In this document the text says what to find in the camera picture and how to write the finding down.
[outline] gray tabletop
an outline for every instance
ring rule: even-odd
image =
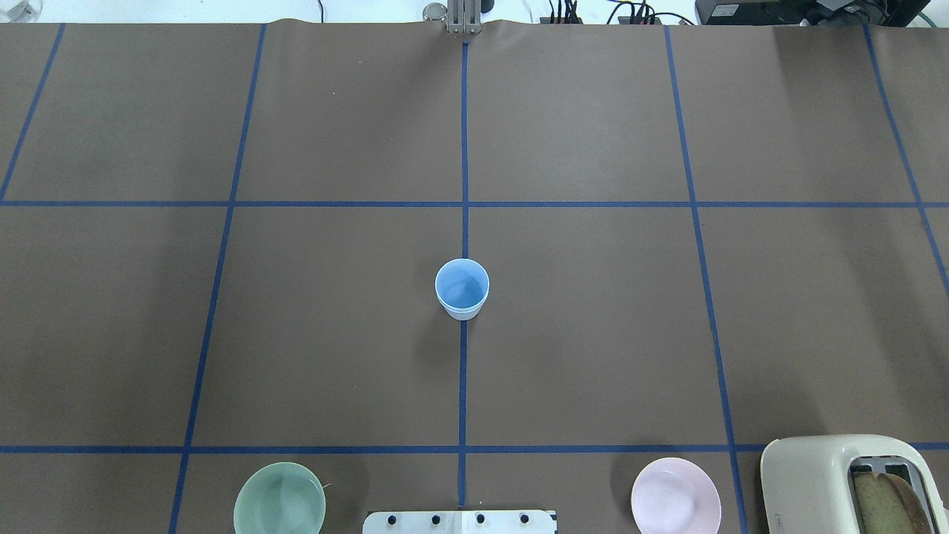
[[[636,532],[662,456],[766,532],[772,439],[949,491],[949,32],[0,29],[0,531],[368,511]],[[481,315],[439,307],[477,259]]]

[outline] white label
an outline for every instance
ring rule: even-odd
[[[715,6],[715,9],[712,10],[712,16],[730,17],[735,14],[735,11],[738,11],[738,4],[722,4],[721,6]]]

